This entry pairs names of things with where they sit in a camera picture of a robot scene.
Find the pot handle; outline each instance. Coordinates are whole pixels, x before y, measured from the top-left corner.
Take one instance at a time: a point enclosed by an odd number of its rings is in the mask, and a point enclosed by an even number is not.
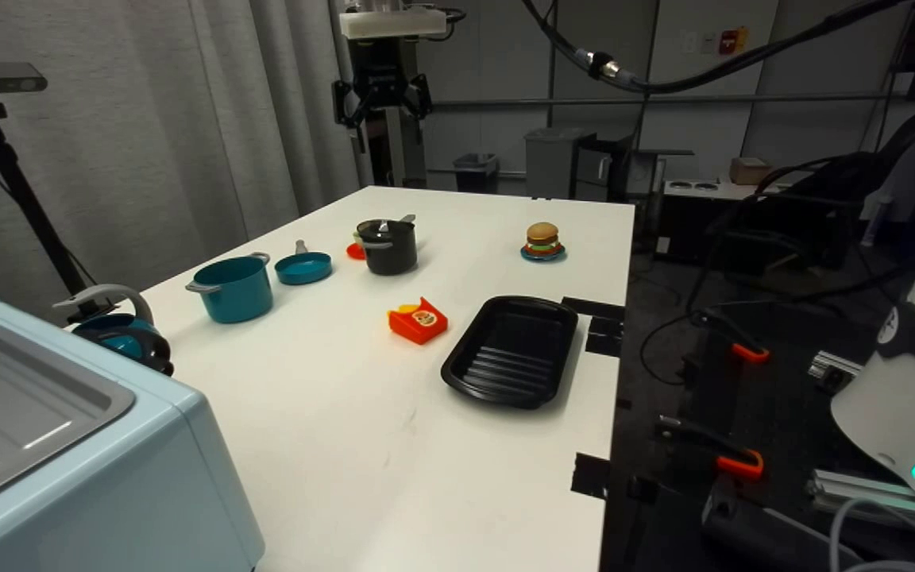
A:
[[[220,294],[221,287],[215,287],[215,284],[188,284],[185,291],[205,295],[205,294]]]

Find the white table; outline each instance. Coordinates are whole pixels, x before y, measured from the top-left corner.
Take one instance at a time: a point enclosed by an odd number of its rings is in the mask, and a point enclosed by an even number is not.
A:
[[[371,276],[342,255],[359,219],[415,214],[420,270]],[[568,259],[528,263],[523,228],[553,219]],[[611,456],[615,369],[568,357],[547,409],[496,409],[453,393],[437,369],[477,310],[500,294],[625,302],[632,207],[365,187],[229,255],[333,259],[333,276],[279,287],[248,326],[211,326],[185,294],[147,294],[175,346],[175,377],[201,387],[221,427],[267,552],[260,572],[589,572],[603,504],[568,490],[574,456]],[[386,310],[426,295],[450,331],[415,346]]]

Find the curtain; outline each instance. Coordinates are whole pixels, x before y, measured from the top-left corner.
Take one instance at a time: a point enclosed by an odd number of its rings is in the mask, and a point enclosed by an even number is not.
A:
[[[147,291],[359,187],[333,42],[312,0],[0,0],[0,61],[46,78],[0,126],[95,279]],[[62,295],[0,192],[0,300]]]

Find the black pot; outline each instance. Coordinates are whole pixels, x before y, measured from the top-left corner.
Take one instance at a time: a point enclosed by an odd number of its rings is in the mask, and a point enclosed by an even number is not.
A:
[[[415,267],[415,226],[408,219],[359,223],[365,263],[379,276],[406,273]]]

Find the white appliance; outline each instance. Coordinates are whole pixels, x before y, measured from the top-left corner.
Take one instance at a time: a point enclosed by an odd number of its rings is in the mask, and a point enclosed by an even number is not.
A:
[[[0,302],[0,572],[248,572],[203,393]]]

